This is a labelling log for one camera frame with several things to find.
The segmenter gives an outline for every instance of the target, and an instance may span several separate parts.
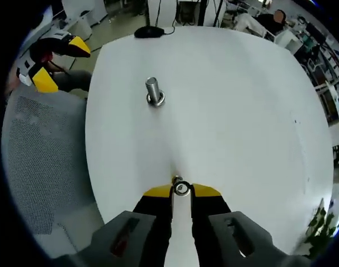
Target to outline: black shirt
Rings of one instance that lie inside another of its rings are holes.
[[[277,32],[283,30],[283,23],[275,22],[272,14],[259,15],[256,20],[266,28],[269,32],[276,35]]]

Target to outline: metal washer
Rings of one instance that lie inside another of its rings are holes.
[[[179,192],[180,186],[185,186],[187,190],[185,192]],[[191,185],[189,182],[186,181],[178,181],[173,185],[173,191],[177,196],[187,196],[191,192]]]
[[[154,103],[151,101],[151,97],[149,96],[149,94],[147,94],[146,96],[146,100],[147,100],[147,103],[149,103],[151,106],[153,107],[160,107],[164,104],[164,99],[166,98],[166,96],[164,95],[164,92],[163,91],[159,91],[159,95],[160,95],[160,98],[158,100],[157,103]]]

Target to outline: metal cylinder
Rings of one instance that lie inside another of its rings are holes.
[[[146,88],[148,91],[148,95],[151,99],[151,102],[158,103],[161,98],[161,94],[159,92],[158,82],[156,78],[155,77],[148,78],[145,84],[146,84]]]

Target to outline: gray mesh chair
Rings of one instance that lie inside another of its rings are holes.
[[[50,257],[75,253],[103,225],[89,180],[86,102],[20,86],[8,99],[2,130],[6,179],[20,214]]]

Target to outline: black computer mouse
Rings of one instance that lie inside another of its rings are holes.
[[[141,27],[134,33],[136,38],[159,38],[162,35],[164,35],[164,29],[154,26]]]

